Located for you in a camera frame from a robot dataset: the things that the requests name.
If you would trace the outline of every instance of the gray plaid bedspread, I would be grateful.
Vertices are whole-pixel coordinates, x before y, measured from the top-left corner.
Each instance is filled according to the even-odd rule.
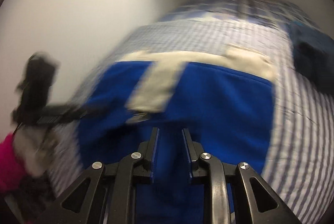
[[[221,54],[226,44],[253,48],[277,68],[274,127],[263,178],[302,223],[316,223],[334,195],[334,101],[295,72],[283,30],[246,21],[176,20],[140,27],[86,78],[72,101],[82,104],[103,72],[126,53],[173,50]],[[76,124],[59,127],[61,144],[50,178],[59,195],[80,174]]]

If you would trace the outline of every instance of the mattress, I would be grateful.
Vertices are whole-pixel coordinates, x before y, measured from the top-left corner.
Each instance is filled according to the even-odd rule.
[[[127,53],[150,49],[219,55],[226,44],[259,51],[277,69],[274,125],[262,177],[302,223],[316,223],[334,195],[334,101],[295,72],[292,43],[285,31],[292,20],[316,25],[293,4],[254,4],[256,9],[236,0],[192,0],[160,22],[140,27],[100,62],[72,101],[86,102],[102,74]],[[57,132],[61,143],[49,175],[59,195],[80,174],[82,164],[77,123],[58,127]]]

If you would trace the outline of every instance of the black object on bed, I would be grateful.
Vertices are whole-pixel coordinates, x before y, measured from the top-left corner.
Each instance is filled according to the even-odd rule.
[[[319,92],[334,94],[334,40],[328,35],[293,22],[289,26],[297,72],[307,77]]]

